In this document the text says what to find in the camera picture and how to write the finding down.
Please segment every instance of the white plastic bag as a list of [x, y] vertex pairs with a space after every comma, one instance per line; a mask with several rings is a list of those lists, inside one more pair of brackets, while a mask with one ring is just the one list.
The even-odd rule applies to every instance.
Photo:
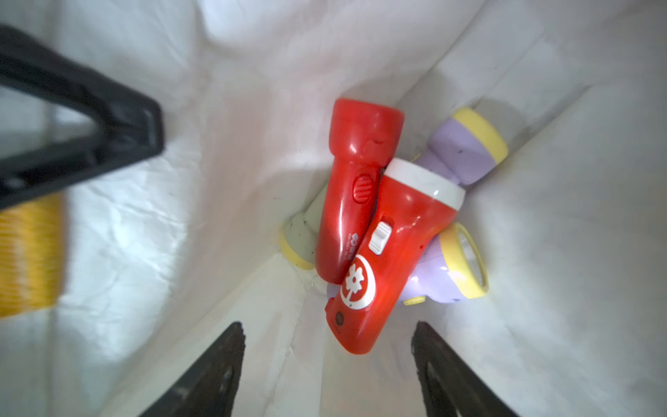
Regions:
[[[667, 410], [667, 7], [635, 0], [32, 0], [0, 17], [154, 98], [167, 149], [69, 190], [57, 308], [0, 322], [0, 412], [134, 416], [232, 321], [237, 416], [423, 416], [426, 320], [519, 415]], [[327, 177], [334, 99], [412, 157], [475, 105], [514, 152], [469, 194], [491, 292], [344, 352], [277, 232]]]

